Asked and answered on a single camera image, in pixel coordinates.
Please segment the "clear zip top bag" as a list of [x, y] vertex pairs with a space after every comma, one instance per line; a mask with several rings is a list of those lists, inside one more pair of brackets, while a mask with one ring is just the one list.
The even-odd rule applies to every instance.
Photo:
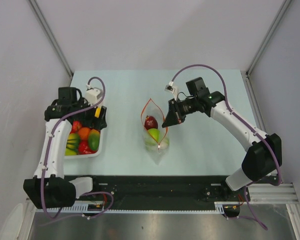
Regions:
[[170, 147], [168, 128], [162, 127], [164, 113], [150, 98], [140, 113], [140, 120], [144, 148], [151, 160], [160, 165]]

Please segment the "green red mango toy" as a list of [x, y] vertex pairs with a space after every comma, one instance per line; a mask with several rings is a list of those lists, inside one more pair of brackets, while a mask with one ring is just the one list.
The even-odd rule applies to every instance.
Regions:
[[96, 129], [92, 129], [88, 136], [88, 145], [91, 150], [97, 151], [100, 144], [100, 132]]

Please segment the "green apple toy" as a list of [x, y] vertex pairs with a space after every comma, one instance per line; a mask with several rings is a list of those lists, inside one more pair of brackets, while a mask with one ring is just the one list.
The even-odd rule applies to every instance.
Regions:
[[159, 142], [160, 131], [157, 128], [150, 128], [147, 130], [147, 133], [156, 141]]

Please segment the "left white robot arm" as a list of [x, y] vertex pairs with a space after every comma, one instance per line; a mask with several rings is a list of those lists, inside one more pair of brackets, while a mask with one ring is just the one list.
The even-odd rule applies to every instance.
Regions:
[[58, 98], [44, 112], [45, 139], [38, 166], [23, 189], [38, 209], [71, 207], [85, 195], [100, 196], [101, 188], [89, 176], [66, 180], [64, 161], [72, 156], [88, 158], [102, 148], [101, 131], [107, 127], [104, 91], [87, 86], [85, 94], [75, 87], [61, 87]]

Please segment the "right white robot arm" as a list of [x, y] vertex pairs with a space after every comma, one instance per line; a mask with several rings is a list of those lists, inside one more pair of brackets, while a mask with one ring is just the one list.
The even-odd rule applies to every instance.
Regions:
[[282, 141], [273, 133], [271, 135], [251, 125], [226, 102], [219, 91], [210, 92], [201, 77], [186, 82], [189, 97], [178, 98], [179, 90], [170, 82], [165, 91], [172, 93], [168, 101], [168, 113], [162, 127], [183, 123], [186, 116], [201, 112], [224, 126], [242, 145], [246, 155], [241, 167], [225, 179], [226, 185], [220, 188], [221, 196], [232, 201], [239, 194], [239, 189], [257, 182], [278, 171], [282, 165]]

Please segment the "white cauliflower toy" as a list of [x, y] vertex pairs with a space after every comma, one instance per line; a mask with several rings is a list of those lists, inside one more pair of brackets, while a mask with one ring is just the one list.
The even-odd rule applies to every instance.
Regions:
[[160, 142], [160, 144], [153, 141], [153, 139], [148, 139], [144, 143], [145, 143], [145, 148], [148, 151], [158, 151], [159, 152], [159, 151], [166, 150], [170, 146], [170, 139], [165, 138]]

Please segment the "dark red apple toy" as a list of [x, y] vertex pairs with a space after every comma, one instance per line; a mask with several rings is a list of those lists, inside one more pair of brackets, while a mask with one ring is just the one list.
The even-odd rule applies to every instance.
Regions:
[[146, 130], [158, 129], [158, 122], [156, 118], [152, 115], [147, 115], [144, 120], [144, 127]]

